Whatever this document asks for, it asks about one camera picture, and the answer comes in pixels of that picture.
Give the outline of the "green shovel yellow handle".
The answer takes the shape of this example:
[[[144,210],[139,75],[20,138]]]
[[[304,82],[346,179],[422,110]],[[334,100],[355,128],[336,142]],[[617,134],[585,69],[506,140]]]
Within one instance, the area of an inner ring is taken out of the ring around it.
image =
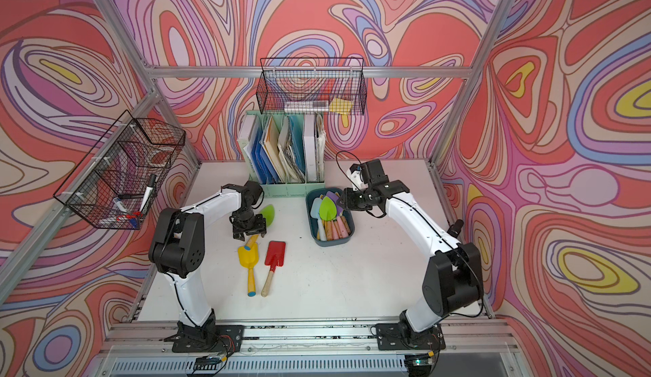
[[[272,225],[273,220],[275,218],[275,214],[276,214],[276,210],[273,205],[268,205],[261,210],[260,215],[264,219],[266,228],[269,228]],[[249,238],[249,240],[245,243],[244,249],[246,251],[250,251],[253,248],[254,244],[257,242],[259,236],[264,236],[265,234],[266,231],[252,235]]]

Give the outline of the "yellow shovel blue handle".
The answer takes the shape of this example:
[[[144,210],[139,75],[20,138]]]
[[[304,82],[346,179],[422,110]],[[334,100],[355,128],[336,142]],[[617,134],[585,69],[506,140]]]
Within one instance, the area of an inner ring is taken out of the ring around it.
[[[254,243],[249,249],[241,246],[237,249],[239,263],[248,272],[247,278],[247,294],[249,297],[254,297],[257,293],[255,285],[254,267],[259,262],[258,244]]]

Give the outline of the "red shovel wooden handle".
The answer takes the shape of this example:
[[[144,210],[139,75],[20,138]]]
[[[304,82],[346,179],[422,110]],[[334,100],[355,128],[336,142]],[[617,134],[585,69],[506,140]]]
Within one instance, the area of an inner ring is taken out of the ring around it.
[[[267,297],[271,291],[271,285],[276,273],[276,269],[283,266],[286,248],[287,244],[284,241],[269,242],[264,260],[264,264],[269,267],[269,273],[261,292],[262,297]]]

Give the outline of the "yellow shovel wooden handle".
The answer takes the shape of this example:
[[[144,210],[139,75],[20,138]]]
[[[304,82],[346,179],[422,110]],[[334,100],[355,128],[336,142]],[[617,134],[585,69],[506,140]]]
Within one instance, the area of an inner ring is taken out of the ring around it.
[[[345,228],[346,231],[347,231],[348,236],[352,236],[352,231],[351,231],[351,228],[350,228],[350,226],[349,226],[349,222],[347,221],[347,219],[345,218],[345,216],[342,216],[341,219],[342,219],[342,222],[343,222],[344,228]]]

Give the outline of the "green shovel wooden handle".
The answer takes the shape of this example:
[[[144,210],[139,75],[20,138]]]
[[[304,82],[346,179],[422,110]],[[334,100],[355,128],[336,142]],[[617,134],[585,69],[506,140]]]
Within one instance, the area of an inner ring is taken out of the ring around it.
[[[322,197],[320,218],[323,221],[334,220],[337,217],[337,206],[330,197]]]

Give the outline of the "dark teal storage box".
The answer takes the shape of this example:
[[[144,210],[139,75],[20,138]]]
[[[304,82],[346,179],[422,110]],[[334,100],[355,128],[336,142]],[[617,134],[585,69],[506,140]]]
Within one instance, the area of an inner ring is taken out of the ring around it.
[[[343,190],[335,187],[316,189],[305,197],[310,234],[318,246],[342,245],[354,234],[351,212],[338,204],[342,197]]]

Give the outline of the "light blue shovel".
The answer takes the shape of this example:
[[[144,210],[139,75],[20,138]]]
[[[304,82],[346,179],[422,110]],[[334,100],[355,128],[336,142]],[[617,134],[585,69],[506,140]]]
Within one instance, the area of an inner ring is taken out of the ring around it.
[[[321,205],[322,200],[320,197],[317,197],[313,200],[311,208],[310,208],[310,216],[312,219],[315,219],[317,222],[317,219],[320,219],[320,205]]]

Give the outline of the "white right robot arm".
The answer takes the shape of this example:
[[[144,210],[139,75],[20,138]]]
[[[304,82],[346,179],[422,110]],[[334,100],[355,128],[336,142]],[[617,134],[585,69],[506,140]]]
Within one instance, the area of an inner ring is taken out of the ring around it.
[[[461,219],[442,228],[405,183],[389,179],[378,159],[352,164],[346,176],[351,187],[343,190],[337,204],[368,214],[379,209],[378,217],[397,223],[427,259],[420,298],[400,315],[406,334],[428,331],[454,311],[473,302],[483,303],[481,253],[476,246],[459,241],[464,226]]]

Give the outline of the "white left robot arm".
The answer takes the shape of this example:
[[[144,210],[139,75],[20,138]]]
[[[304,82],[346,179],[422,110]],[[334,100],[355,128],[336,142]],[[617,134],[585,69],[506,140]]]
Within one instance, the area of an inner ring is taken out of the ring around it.
[[[244,185],[224,185],[200,202],[181,209],[169,207],[160,213],[149,261],[169,280],[179,304],[181,325],[206,331],[214,322],[199,272],[205,257],[206,230],[227,217],[235,240],[265,235],[265,218],[255,212],[263,200],[262,186],[249,180]]]

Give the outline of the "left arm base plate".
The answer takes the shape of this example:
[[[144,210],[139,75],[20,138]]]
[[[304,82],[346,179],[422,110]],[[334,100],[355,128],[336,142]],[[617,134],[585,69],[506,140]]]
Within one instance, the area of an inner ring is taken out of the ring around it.
[[[173,336],[164,342],[173,344],[173,353],[237,353],[243,341],[244,326],[209,325],[205,328],[179,323]]]

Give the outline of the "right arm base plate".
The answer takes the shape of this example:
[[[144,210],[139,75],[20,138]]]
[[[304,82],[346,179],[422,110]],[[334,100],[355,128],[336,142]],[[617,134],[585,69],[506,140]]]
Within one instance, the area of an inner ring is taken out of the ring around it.
[[[371,328],[380,351],[432,351],[446,348],[439,324],[421,332],[410,329],[405,322],[376,324]]]

